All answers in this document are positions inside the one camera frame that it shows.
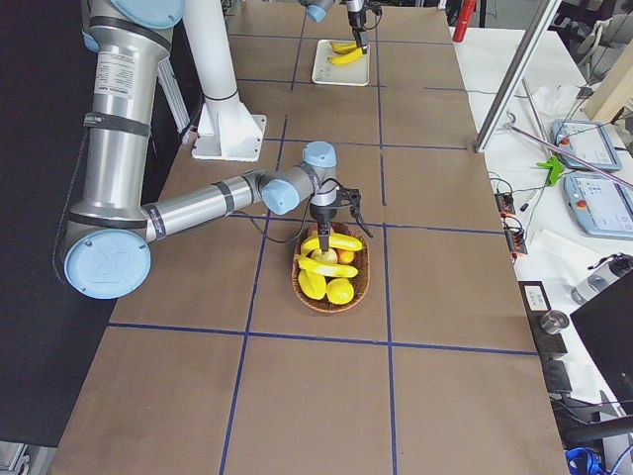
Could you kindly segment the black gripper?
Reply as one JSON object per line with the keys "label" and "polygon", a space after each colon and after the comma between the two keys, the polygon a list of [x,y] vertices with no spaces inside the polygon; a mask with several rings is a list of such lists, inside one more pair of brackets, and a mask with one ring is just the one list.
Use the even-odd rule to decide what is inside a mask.
{"label": "black gripper", "polygon": [[337,214],[337,204],[337,190],[317,191],[310,202],[310,214],[317,222],[318,244],[322,253],[330,249],[330,225]]}
{"label": "black gripper", "polygon": [[360,7],[358,10],[347,10],[347,18],[352,31],[356,32],[357,46],[363,54],[366,54],[369,47],[368,32],[365,30],[366,9]]}

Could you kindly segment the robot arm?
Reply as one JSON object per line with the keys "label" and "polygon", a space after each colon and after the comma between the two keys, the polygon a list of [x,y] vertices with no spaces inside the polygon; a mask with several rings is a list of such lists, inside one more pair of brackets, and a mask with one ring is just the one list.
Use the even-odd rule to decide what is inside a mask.
{"label": "robot arm", "polygon": [[242,103],[218,1],[86,1],[84,44],[96,54],[93,102],[86,114],[84,185],[67,215],[61,248],[68,284],[94,299],[133,292],[151,265],[150,244],[256,203],[283,215],[308,202],[326,231],[335,199],[336,153],[311,142],[301,161],[275,172],[251,170],[164,199],[151,175],[152,115],[162,87],[174,113],[185,106],[168,78],[173,35],[182,28],[201,87],[197,157],[252,162],[266,124]]}
{"label": "robot arm", "polygon": [[374,11],[374,15],[380,18],[382,10],[380,5],[371,1],[349,0],[301,0],[299,4],[305,9],[306,15],[314,22],[322,22],[331,11],[346,12],[348,25],[351,29],[355,48],[362,54],[369,50],[369,27],[367,26],[367,13]]}

